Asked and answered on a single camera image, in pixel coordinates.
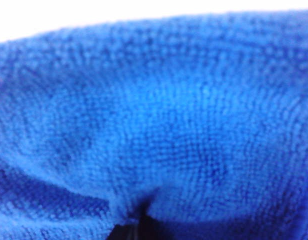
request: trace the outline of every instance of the white surface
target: white surface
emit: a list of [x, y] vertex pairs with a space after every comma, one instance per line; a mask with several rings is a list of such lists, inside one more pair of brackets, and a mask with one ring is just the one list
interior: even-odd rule
[[308, 9], [308, 0], [0, 0], [0, 42], [118, 20], [291, 9]]

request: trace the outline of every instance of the blue microfiber towel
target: blue microfiber towel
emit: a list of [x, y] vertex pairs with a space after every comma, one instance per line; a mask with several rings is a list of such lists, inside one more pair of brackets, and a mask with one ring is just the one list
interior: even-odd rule
[[160, 240], [308, 239], [308, 10], [0, 43], [0, 240], [143, 216]]

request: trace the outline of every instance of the terry cloth texture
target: terry cloth texture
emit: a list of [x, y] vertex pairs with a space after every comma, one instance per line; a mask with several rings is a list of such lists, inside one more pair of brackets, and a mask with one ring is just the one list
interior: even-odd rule
[[0, 43], [0, 240], [308, 238], [308, 10]]

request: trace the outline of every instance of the blue fabric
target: blue fabric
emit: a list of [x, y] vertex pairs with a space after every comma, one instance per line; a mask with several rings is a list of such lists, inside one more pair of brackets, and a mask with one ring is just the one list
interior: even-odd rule
[[308, 10], [0, 43], [0, 240], [142, 212], [162, 240], [308, 238]]

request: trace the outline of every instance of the microfiber cloth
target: microfiber cloth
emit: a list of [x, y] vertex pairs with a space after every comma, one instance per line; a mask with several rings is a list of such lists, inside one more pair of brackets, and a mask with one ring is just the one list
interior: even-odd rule
[[0, 43], [0, 240], [137, 225], [160, 240], [308, 239], [308, 10]]

